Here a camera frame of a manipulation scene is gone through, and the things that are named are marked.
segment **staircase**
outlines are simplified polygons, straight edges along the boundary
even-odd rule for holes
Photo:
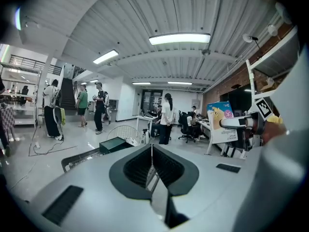
[[[73,93],[73,83],[71,79],[63,78],[61,85],[61,107],[65,110],[75,110],[75,98]]]

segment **ponytail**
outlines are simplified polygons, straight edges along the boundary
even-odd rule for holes
[[[172,109],[173,109],[173,99],[172,99],[172,96],[169,93],[167,93],[167,94],[165,94],[164,98],[166,98],[169,101],[169,108],[172,111]]]

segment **railing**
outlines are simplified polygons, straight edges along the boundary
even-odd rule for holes
[[[75,66],[73,78],[77,77],[79,74],[83,73],[84,71],[85,69]]]
[[[16,55],[11,55],[10,64],[17,65],[17,66],[20,65],[20,66],[24,66],[28,68],[34,68],[36,70],[44,69],[44,65],[45,65],[44,62],[35,61],[33,59],[23,58],[23,57],[16,56]],[[48,73],[51,73],[54,75],[60,75],[61,70],[62,68],[59,66],[50,65]]]

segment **green shirt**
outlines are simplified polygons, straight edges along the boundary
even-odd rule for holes
[[[78,107],[79,108],[87,108],[87,106],[88,106],[88,94],[87,94],[86,90],[80,92],[78,99],[80,100]]]

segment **black pants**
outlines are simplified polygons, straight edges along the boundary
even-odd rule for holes
[[[105,113],[104,106],[96,107],[94,121],[98,131],[102,130],[102,114]]]
[[[160,125],[160,145],[168,145],[169,144],[169,136],[172,131],[172,125]]]
[[[200,126],[193,126],[193,134],[194,134],[195,138],[198,138],[198,136],[203,135],[201,127]]]
[[[5,135],[5,131],[3,129],[2,121],[0,122],[0,139],[1,139],[2,145],[3,145],[4,149],[5,149],[6,146],[9,145],[9,141],[8,141],[6,135]]]
[[[50,135],[51,137],[60,136],[57,124],[54,120],[53,108],[49,106],[44,107],[44,118],[48,135]]]

